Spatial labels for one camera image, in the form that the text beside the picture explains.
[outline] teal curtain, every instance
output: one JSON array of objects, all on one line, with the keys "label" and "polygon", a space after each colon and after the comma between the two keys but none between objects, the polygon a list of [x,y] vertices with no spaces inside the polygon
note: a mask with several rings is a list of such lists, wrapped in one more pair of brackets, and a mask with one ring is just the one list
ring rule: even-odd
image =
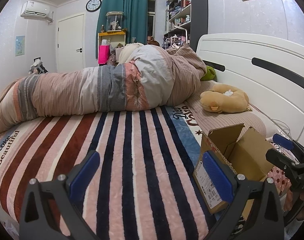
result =
[{"label": "teal curtain", "polygon": [[96,50],[95,56],[98,58],[98,33],[101,32],[101,26],[104,25],[104,29],[107,29],[107,12],[111,11],[123,11],[124,0],[102,0],[100,8],[100,15],[98,19],[98,26],[96,28]]},{"label": "teal curtain", "polygon": [[147,43],[148,38],[148,0],[124,0],[123,28],[128,29],[127,43],[136,37],[136,42]]},{"label": "teal curtain", "polygon": [[106,30],[107,12],[123,11],[123,28],[127,28],[127,43],[136,37],[136,42],[147,43],[148,38],[148,0],[102,0],[96,29],[96,58],[98,58],[98,33],[101,26]]}]

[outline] green pillow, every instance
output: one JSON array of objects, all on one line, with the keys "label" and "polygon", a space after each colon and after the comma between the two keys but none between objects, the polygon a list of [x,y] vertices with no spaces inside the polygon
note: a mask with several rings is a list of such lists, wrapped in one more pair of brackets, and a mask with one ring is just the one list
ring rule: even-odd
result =
[{"label": "green pillow", "polygon": [[210,66],[206,66],[207,72],[206,74],[201,78],[201,81],[208,81],[213,80],[216,76],[215,69],[213,69]]}]

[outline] white headboard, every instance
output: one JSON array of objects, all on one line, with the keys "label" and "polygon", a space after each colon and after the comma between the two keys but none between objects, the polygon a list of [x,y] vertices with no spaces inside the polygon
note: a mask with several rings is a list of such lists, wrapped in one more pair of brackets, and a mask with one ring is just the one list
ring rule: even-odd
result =
[{"label": "white headboard", "polygon": [[218,33],[202,36],[197,54],[224,65],[224,72],[216,70],[217,81],[244,90],[250,103],[285,122],[304,146],[304,46],[258,34]]}]

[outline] silver bolt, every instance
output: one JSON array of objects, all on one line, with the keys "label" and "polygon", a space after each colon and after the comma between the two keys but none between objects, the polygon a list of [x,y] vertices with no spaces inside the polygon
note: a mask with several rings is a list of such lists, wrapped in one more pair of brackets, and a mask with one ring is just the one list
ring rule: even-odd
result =
[{"label": "silver bolt", "polygon": [[273,183],[274,183],[274,180],[273,180],[272,178],[267,178],[267,182],[268,182],[269,184],[273,184]]},{"label": "silver bolt", "polygon": [[244,180],[246,177],[244,174],[237,174],[237,179],[238,180]]},{"label": "silver bolt", "polygon": [[29,181],[29,183],[30,183],[31,185],[36,184],[36,182],[37,182],[37,179],[30,179],[30,181]]},{"label": "silver bolt", "polygon": [[60,174],[60,175],[58,176],[58,180],[59,180],[59,181],[64,181],[66,177],[67,177],[67,176],[65,176],[64,174]]}]

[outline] clock face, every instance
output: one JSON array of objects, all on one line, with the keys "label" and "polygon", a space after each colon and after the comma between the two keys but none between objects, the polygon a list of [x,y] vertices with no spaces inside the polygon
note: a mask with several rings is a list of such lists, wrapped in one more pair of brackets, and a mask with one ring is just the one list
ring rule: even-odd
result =
[{"label": "clock face", "polygon": [[95,12],[100,9],[101,3],[101,0],[90,0],[86,4],[86,9],[88,12]]}]

